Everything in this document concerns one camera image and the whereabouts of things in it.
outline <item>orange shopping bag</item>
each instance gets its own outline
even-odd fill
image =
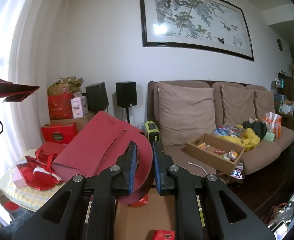
[[[266,123],[267,131],[274,133],[277,139],[281,136],[282,116],[269,112],[265,114],[263,122]]]

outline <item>metal screw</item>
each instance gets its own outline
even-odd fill
[[[177,166],[177,165],[171,165],[171,166],[169,167],[169,169],[170,169],[171,171],[179,171],[179,166]]]
[[[217,176],[215,174],[209,174],[207,176],[207,179],[210,181],[216,181],[217,180]]]
[[[110,167],[110,170],[111,171],[118,171],[118,170],[120,170],[120,167],[118,165],[113,165]]]
[[[79,182],[82,181],[82,176],[81,175],[76,175],[73,177],[74,182]]]

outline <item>wall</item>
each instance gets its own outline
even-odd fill
[[[294,4],[289,3],[263,12],[267,25],[294,20]]]
[[[247,0],[227,0],[241,7],[251,35],[254,59],[198,49],[142,47],[139,0],[70,0],[66,26],[66,66],[59,76],[77,75],[87,85],[105,82],[109,113],[115,82],[136,81],[138,105],[131,107],[131,123],[145,120],[149,81],[219,80],[263,85],[270,83],[291,62],[289,46],[266,25],[263,13]]]

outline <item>white cable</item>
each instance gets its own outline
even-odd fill
[[[190,163],[190,162],[187,162],[188,164],[191,164],[191,165],[194,165],[194,166],[196,166],[196,167],[198,167],[198,168],[201,168],[203,171],[204,171],[204,173],[207,175],[207,172],[205,171],[205,169],[202,167],[202,166],[199,166],[199,165],[197,165],[197,164],[195,164],[195,163]]]

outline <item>sofa cushion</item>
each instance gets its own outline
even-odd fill
[[[276,142],[266,140],[248,152],[242,154],[245,165],[245,175],[252,174],[271,164],[281,154],[281,148]]]
[[[294,141],[294,131],[282,126],[281,136],[275,140],[275,142],[280,146],[281,151],[285,150]]]
[[[224,123],[242,124],[255,116],[254,91],[222,84]]]
[[[266,113],[274,113],[274,91],[254,90],[254,106],[256,118],[261,121]]]
[[[159,124],[164,146],[183,145],[215,129],[212,88],[158,84]]]
[[[267,88],[266,88],[266,87],[259,86],[259,85],[247,85],[247,86],[246,86],[246,89],[249,89],[249,90],[267,91]]]
[[[215,123],[216,127],[220,127],[223,125],[223,103],[222,103],[222,84],[231,87],[237,87],[241,89],[246,89],[243,85],[238,83],[231,83],[231,82],[223,82],[219,81],[214,83],[211,87],[214,89],[214,105],[215,105]]]
[[[161,83],[177,86],[177,87],[187,87],[187,88],[210,88],[210,86],[203,81],[198,80],[173,80],[173,81],[162,81],[157,82],[154,86],[153,94],[154,94],[154,116],[156,120],[159,122],[159,91],[158,85]]]
[[[185,147],[184,145],[165,146],[164,151],[165,151],[165,154],[170,155],[173,158],[174,164],[188,170],[191,174],[201,176],[201,177],[206,176],[206,174],[201,168],[196,167],[194,165],[190,165],[187,162],[202,166],[207,172],[207,174],[216,174],[216,170],[214,168],[184,153],[183,152],[184,147]]]

